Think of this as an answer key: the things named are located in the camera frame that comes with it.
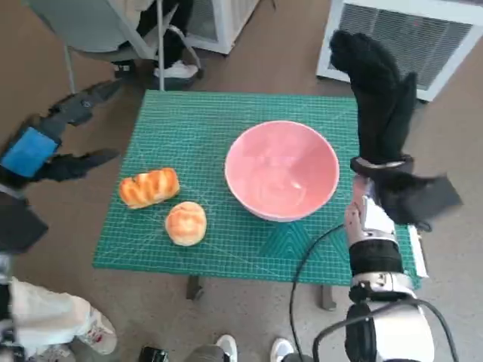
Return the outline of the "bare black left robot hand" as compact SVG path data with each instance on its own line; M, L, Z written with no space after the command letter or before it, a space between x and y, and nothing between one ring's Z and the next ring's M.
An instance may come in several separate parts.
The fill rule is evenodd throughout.
M89 121L95 106L109 100L121 87L120 80L103 81L55 103L45 116L27 118L1 147L1 184L22 189L29 183L50 179L80 179L89 170L118 156L114 149L84 155L59 154L62 134L70 125Z

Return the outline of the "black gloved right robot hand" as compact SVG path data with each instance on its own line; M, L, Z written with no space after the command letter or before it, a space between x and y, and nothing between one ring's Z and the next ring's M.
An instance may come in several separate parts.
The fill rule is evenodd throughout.
M417 74L402 76L394 56L362 33L337 30L331 64L347 74L358 106L359 157L372 164L406 161L403 153L417 93Z

